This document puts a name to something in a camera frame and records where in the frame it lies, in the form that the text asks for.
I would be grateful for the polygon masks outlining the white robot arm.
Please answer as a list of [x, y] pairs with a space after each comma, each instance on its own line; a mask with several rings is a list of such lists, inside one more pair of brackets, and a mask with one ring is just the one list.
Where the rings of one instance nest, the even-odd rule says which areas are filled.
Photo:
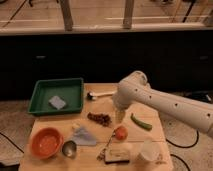
[[161, 92], [149, 86], [142, 71], [124, 77], [112, 96], [118, 110], [127, 110], [133, 102], [145, 104], [169, 114], [213, 139], [213, 105]]

